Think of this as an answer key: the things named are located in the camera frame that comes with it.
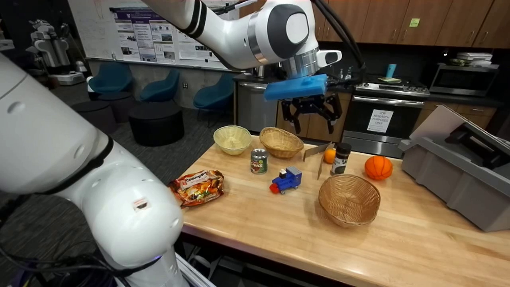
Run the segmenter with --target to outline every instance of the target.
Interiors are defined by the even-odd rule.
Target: stovetop
[[[387,83],[379,80],[382,76],[366,75],[365,81],[355,87],[357,92],[377,95],[400,95],[408,97],[428,97],[430,92],[427,87],[417,81],[399,78],[400,83]]]

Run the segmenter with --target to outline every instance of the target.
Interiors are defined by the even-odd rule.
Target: orange
[[[333,161],[335,161],[336,153],[337,153],[337,151],[335,151],[334,149],[326,150],[324,152],[324,162],[333,163]]]
[[[367,176],[375,180],[388,178],[393,172],[393,164],[383,156],[372,156],[365,162],[365,172]]]

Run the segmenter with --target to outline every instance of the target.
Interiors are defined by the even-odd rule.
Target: yellow wicker bowl
[[[354,175],[335,175],[328,178],[319,190],[319,203],[329,219],[342,227],[371,223],[381,197],[375,186]]]
[[[279,128],[264,128],[260,132],[260,142],[266,150],[278,158],[291,158],[300,152],[303,141],[299,137]]]
[[[250,132],[239,126],[219,128],[214,132],[213,138],[221,150],[230,155],[241,154],[251,144]]]

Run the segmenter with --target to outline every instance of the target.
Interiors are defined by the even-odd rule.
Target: blue sponge
[[[270,83],[264,92],[268,101],[309,97],[311,95],[326,93],[327,75],[315,75]]]

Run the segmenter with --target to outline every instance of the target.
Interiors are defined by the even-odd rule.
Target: label
[[[333,166],[331,167],[331,173],[334,174],[342,174],[345,172],[345,167],[347,166],[347,159],[341,159],[336,157],[333,162]]]
[[[184,188],[188,188],[192,185],[195,185],[197,183],[204,182],[208,179],[209,179],[209,174],[207,173],[207,171],[203,171],[199,174],[194,174],[193,176],[185,177],[179,183],[181,184],[181,187],[184,189]]]
[[[133,209],[136,212],[139,212],[144,209],[150,208],[150,202],[146,198],[139,199],[133,202]]]
[[[267,172],[267,158],[252,159],[250,165],[251,172],[254,174],[264,174]]]
[[[367,131],[385,133],[390,125],[393,111],[374,110],[368,123]]]
[[[411,23],[409,23],[409,27],[417,27],[420,23],[420,18],[412,18]]]

